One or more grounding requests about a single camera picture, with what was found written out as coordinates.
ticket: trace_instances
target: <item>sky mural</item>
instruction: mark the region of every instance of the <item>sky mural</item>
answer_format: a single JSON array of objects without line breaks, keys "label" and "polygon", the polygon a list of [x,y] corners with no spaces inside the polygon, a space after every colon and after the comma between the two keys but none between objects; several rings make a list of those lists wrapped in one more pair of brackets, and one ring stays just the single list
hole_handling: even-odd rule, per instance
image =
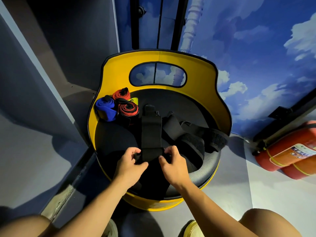
[{"label": "sky mural", "polygon": [[[166,38],[160,48],[171,44],[177,3],[164,2],[168,25],[161,22]],[[140,4],[150,10],[140,20],[140,46],[155,48],[160,0]],[[121,50],[131,50],[129,1],[116,8]],[[273,121],[268,115],[278,106],[291,107],[316,87],[316,1],[189,0],[179,50],[215,63],[232,132],[253,137]]]}]

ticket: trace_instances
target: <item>shoe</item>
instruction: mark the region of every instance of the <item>shoe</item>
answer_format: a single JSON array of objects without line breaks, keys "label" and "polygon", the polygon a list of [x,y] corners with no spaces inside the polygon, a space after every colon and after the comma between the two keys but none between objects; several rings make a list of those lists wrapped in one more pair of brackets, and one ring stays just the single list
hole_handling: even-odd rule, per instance
[{"label": "shoe", "polygon": [[183,237],[204,237],[197,222],[193,220],[185,229]]},{"label": "shoe", "polygon": [[119,237],[118,229],[112,219],[110,219],[101,237]]}]

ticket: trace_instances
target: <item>yellow seat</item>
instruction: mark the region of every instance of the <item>yellow seat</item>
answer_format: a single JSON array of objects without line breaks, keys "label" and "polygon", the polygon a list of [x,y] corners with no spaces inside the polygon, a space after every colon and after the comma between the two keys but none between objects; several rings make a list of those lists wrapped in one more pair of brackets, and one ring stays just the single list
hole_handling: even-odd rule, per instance
[{"label": "yellow seat", "polygon": [[[132,85],[129,79],[132,69],[141,63],[150,62],[167,63],[181,67],[186,72],[187,80],[185,84],[182,87],[159,84]],[[186,106],[192,105],[186,113],[183,113],[187,115],[186,117],[183,116],[184,118],[191,118],[189,121],[192,123],[195,122],[195,116],[196,118],[202,118],[210,128],[217,128],[229,135],[232,126],[231,115],[226,104],[217,92],[217,77],[218,70],[212,62],[195,55],[177,51],[137,50],[118,53],[108,57],[102,65],[100,87],[92,102],[88,116],[89,137],[96,151],[98,162],[108,179],[111,180],[104,170],[106,160],[103,154],[98,151],[97,146],[98,143],[102,143],[102,139],[98,140],[97,138],[103,138],[102,136],[104,135],[104,133],[102,135],[96,135],[98,123],[98,128],[101,128],[99,116],[93,108],[97,99],[105,95],[112,95],[115,91],[128,87],[131,97],[139,98],[140,110],[142,108],[141,105],[147,104],[146,101],[156,102],[155,105],[160,106],[157,108],[157,110],[160,111],[160,115],[161,111],[168,112],[177,109],[178,112],[181,112],[184,111]],[[208,170],[211,172],[203,177],[202,182],[196,184],[199,188],[205,187],[215,174],[219,163],[219,156],[220,153],[215,153],[211,157],[213,161],[212,170]],[[146,199],[139,196],[137,191],[133,189],[128,191],[123,199],[137,208],[149,211],[166,210],[183,201],[181,196],[166,196],[164,199],[159,200]]]}]

